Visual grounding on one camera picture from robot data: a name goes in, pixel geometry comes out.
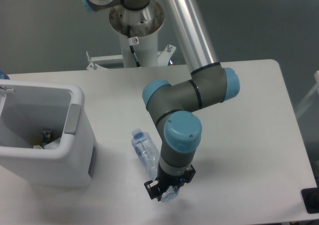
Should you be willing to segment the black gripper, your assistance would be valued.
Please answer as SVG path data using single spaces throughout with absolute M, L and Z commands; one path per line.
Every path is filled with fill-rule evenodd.
M 156 180 L 145 182 L 144 187 L 151 200 L 157 199 L 158 201 L 161 201 L 162 194 L 165 193 L 170 186 L 182 187 L 184 184 L 190 183 L 195 174 L 196 170 L 192 164 L 182 168 L 178 172 L 178 175 L 168 174 L 159 166 Z

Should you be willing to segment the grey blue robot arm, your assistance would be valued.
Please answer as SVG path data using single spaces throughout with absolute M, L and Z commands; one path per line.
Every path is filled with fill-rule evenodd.
M 120 38 L 126 68 L 157 66 L 158 36 L 164 11 L 155 0 L 82 0 L 88 11 L 109 8 L 109 21 Z M 194 111 L 234 98 L 239 78 L 217 61 L 196 0 L 163 0 L 173 23 L 190 80 L 172 85 L 149 83 L 142 98 L 162 140 L 157 150 L 142 132 L 132 145 L 151 179 L 145 188 L 151 199 L 166 201 L 195 175 L 192 160 L 201 140 L 202 125 Z

